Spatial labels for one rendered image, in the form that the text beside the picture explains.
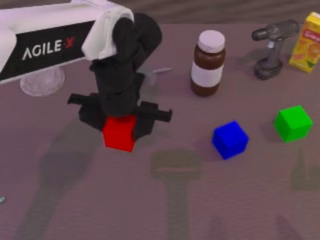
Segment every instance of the bottle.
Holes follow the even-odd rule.
[[[225,63],[225,36],[215,30],[206,30],[198,38],[191,68],[191,90],[208,97],[219,88]]]

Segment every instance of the white jar label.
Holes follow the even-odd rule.
[[[192,63],[191,78],[195,84],[204,88],[211,88],[217,85],[222,76],[224,65],[214,70],[206,70]]]

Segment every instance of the logo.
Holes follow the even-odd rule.
[[[316,43],[320,43],[320,34],[311,30],[304,30],[303,37],[306,39],[310,39]]]
[[[95,21],[16,35],[16,45],[0,72],[0,81],[85,57],[82,45]]]

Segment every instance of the blue cube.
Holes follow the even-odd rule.
[[[224,160],[243,153],[248,142],[248,135],[236,121],[217,127],[212,136],[212,144]]]

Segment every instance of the gray power drill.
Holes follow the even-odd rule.
[[[283,67],[279,59],[284,41],[297,35],[300,31],[299,23],[289,19],[269,24],[264,28],[255,30],[251,37],[254,41],[269,40],[268,48],[271,49],[269,56],[256,62],[253,72],[261,80],[270,79],[278,75]]]

